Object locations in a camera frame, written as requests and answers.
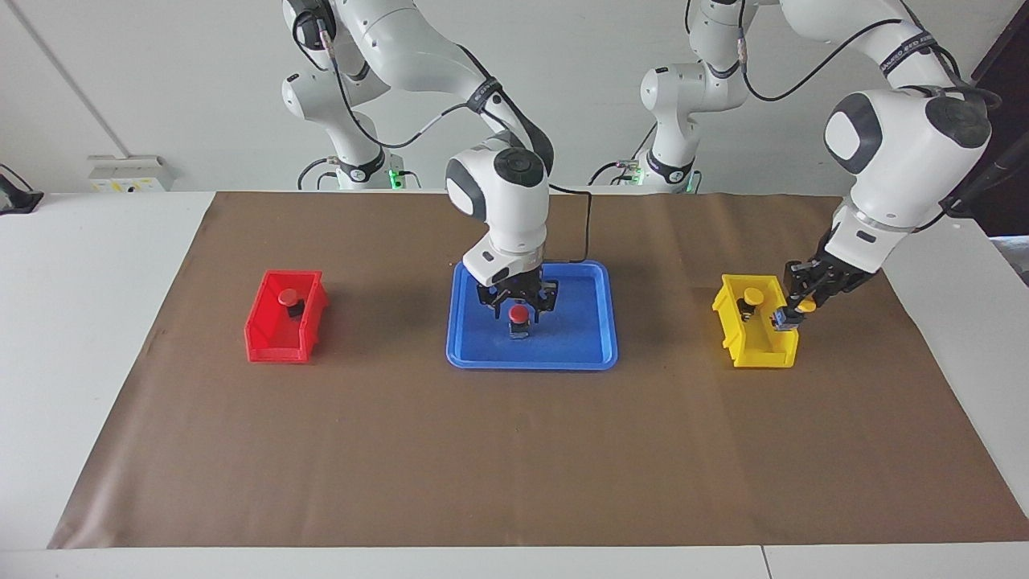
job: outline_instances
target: brown mat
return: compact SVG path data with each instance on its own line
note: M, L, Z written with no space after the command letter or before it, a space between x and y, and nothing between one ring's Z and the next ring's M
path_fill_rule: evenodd
M719 275L809 256L836 205L599 197L620 362L490 373L445 357L483 230L446 196L219 193L50 547L1029 539L884 277L802 329L794 369L732 369ZM583 206L555 198L552 257ZM325 272L310 366L246 362L267 268Z

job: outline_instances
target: table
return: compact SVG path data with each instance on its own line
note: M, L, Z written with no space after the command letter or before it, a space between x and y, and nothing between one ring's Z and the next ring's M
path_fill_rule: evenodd
M50 195L0 220L0 576L228 571L459 577L1020 577L1029 543L664 549L40 551L49 539L210 192ZM133 282L126 284L126 272ZM1023 510L1029 507L1029 291L970 221L909 238L886 272ZM97 329L104 328L98 340Z

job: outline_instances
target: yellow cap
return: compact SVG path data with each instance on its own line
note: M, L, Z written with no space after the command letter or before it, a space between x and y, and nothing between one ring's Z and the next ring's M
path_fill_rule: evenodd
M765 303L765 294L756 287L747 287L743 291L743 301L748 306L759 306Z
M797 304L796 310L801 314L811 314L818 310L818 306L815 305L815 300L813 298L805 298L803 302Z

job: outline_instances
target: blue object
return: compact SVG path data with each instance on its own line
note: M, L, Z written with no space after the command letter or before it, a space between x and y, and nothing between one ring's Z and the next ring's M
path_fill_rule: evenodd
M466 370L602 371L618 361L611 283L597 261L544 263L543 279L557 279L558 304L540 316L531 335L513 340L507 300L500 320L478 302L475 279L464 263L454 269L447 358Z

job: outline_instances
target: red cap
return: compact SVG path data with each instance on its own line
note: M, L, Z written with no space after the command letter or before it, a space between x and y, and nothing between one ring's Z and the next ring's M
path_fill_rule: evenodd
M296 289L283 289L282 292L279 292L279 303L287 309L295 306L299 301L300 295L296 293Z
M511 311L507 313L507 318L511 320L512 324L525 324L529 322L529 309L522 304L514 304L511 306Z

